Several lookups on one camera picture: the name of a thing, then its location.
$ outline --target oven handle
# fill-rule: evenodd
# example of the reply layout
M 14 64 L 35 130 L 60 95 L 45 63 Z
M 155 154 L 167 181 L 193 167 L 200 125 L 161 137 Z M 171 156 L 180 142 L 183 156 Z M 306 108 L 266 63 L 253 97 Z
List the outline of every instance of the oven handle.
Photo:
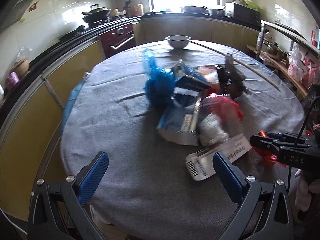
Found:
M 125 40 L 124 42 L 122 42 L 121 44 L 119 44 L 117 47 L 115 47 L 115 46 L 110 46 L 110 48 L 113 49 L 113 50 L 118 50 L 118 49 L 120 49 L 123 45 L 125 45 L 126 43 L 128 43 L 129 41 L 131 41 L 132 39 L 134 39 L 134 34 L 130 33 L 130 35 L 132 35 L 132 37 L 130 37 L 129 39 Z

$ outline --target bowl rim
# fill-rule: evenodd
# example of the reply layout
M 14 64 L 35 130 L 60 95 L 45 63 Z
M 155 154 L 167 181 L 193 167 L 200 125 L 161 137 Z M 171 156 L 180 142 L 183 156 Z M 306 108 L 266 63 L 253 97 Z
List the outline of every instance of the bowl rim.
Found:
M 170 37 L 176 37 L 176 36 L 185 37 L 185 39 L 183 39 L 183 40 L 172 40 L 172 39 L 170 39 Z M 166 39 L 167 41 L 190 41 L 190 40 L 191 40 L 191 37 L 189 37 L 189 36 L 184 36 L 184 35 L 171 35 L 171 36 L 167 36 L 165 39 Z

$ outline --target black countertop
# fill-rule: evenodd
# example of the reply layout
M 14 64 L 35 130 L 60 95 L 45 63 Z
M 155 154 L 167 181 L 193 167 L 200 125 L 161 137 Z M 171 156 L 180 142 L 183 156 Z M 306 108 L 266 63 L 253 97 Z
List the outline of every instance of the black countertop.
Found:
M 120 27 L 122 25 L 140 21 L 143 19 L 148 18 L 156 18 L 156 17 L 179 17 L 179 16 L 188 16 L 188 17 L 202 17 L 208 19 L 215 19 L 220 21 L 225 21 L 241 26 L 245 26 L 251 28 L 253 30 L 260 31 L 259 26 L 251 25 L 243 21 L 235 20 L 230 17 L 216 17 L 211 16 L 208 14 L 197 14 L 197 13 L 171 13 L 171 12 L 158 12 L 158 13 L 147 13 L 144 16 L 138 16 L 128 19 L 121 19 L 118 21 L 114 21 L 111 23 L 104 24 L 102 26 L 98 26 L 93 29 L 86 30 L 81 32 L 80 34 L 76 35 L 75 37 L 64 41 L 58 42 L 57 44 L 53 45 L 43 53 L 41 53 L 38 57 L 30 62 L 29 70 L 30 72 L 21 80 L 19 83 L 11 90 L 7 92 L 5 101 L 0 108 L 0 127 L 3 125 L 4 120 L 7 118 L 7 115 L 23 94 L 23 92 L 39 77 L 47 67 L 49 67 L 53 62 L 55 62 L 58 58 L 66 54 L 71 49 L 75 48 L 76 46 L 106 32 L 111 29 Z

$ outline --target purple container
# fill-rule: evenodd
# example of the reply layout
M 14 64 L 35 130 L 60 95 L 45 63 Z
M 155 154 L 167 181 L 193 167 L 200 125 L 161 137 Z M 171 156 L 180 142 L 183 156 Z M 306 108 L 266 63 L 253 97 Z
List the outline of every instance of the purple container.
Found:
M 15 72 L 10 73 L 10 75 L 5 80 L 5 86 L 10 91 L 19 82 L 19 78 Z

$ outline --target finger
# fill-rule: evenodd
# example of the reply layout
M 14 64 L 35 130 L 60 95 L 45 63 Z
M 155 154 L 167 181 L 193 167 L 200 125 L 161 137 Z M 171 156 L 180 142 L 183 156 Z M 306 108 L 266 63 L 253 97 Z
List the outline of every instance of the finger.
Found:
M 296 174 L 294 175 L 295 178 L 299 177 L 302 174 L 302 170 L 298 169 Z
M 308 193 L 307 196 L 301 196 L 301 195 L 298 195 L 298 192 L 297 192 L 295 205 L 299 210 L 305 212 L 310 207 L 311 199 L 312 197 L 310 193 Z
M 309 190 L 312 193 L 320 194 L 320 179 L 316 179 L 309 185 Z
M 308 183 L 304 179 L 304 176 L 300 176 L 297 183 L 297 193 L 301 196 L 306 196 L 309 192 Z

